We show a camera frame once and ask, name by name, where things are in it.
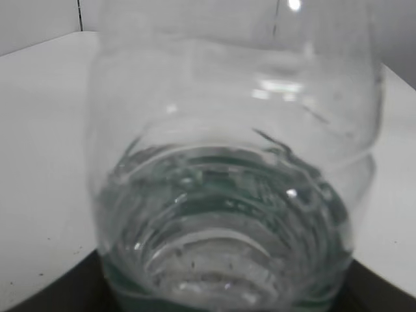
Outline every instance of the white table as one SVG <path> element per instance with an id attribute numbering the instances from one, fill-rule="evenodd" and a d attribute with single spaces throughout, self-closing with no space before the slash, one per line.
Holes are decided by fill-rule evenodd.
<path id="1" fill-rule="evenodd" d="M 94 248 L 83 161 L 93 32 L 0 57 L 0 311 Z M 378 177 L 356 258 L 416 297 L 416 91 L 386 69 Z"/>

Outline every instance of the white wall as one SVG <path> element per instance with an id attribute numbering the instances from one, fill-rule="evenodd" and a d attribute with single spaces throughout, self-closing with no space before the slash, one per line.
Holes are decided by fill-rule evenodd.
<path id="1" fill-rule="evenodd" d="M 98 30 L 102 1 L 81 0 L 85 30 Z M 371 1 L 383 61 L 416 88 L 416 0 Z"/>
<path id="2" fill-rule="evenodd" d="M 85 31 L 99 30 L 99 15 L 103 0 L 80 0 Z"/>
<path id="3" fill-rule="evenodd" d="M 74 31 L 77 0 L 0 0 L 0 55 Z"/>

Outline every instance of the white surface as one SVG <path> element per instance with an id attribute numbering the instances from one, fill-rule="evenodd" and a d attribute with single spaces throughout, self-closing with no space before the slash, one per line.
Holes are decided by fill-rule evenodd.
<path id="1" fill-rule="evenodd" d="M 0 57 L 0 311 L 95 248 L 83 118 L 96 39 L 78 32 Z"/>
<path id="2" fill-rule="evenodd" d="M 94 33 L 75 33 L 0 58 L 0 310 L 94 249 L 81 145 L 97 46 Z M 379 173 L 356 257 L 416 297 L 416 91 L 386 74 Z"/>
<path id="3" fill-rule="evenodd" d="M 79 4 L 81 6 L 84 30 L 97 31 L 99 29 L 99 15 L 103 0 L 80 0 Z"/>
<path id="4" fill-rule="evenodd" d="M 356 258 L 416 297 L 416 91 L 386 69 L 378 174 Z"/>
<path id="5" fill-rule="evenodd" d="M 77 0 L 0 0 L 0 55 L 78 30 Z"/>

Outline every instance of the black base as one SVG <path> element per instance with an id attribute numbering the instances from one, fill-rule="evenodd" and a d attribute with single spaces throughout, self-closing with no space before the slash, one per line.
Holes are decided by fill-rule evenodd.
<path id="1" fill-rule="evenodd" d="M 42 292 L 7 312 L 121 312 L 96 252 Z M 354 262 L 331 312 L 412 312 L 416 300 Z"/>

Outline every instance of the glass jar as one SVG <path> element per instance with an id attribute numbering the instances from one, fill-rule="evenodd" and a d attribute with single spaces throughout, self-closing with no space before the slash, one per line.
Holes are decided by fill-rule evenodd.
<path id="1" fill-rule="evenodd" d="M 362 0 L 107 0 L 90 83 L 99 253 L 128 311 L 324 312 L 380 126 Z"/>

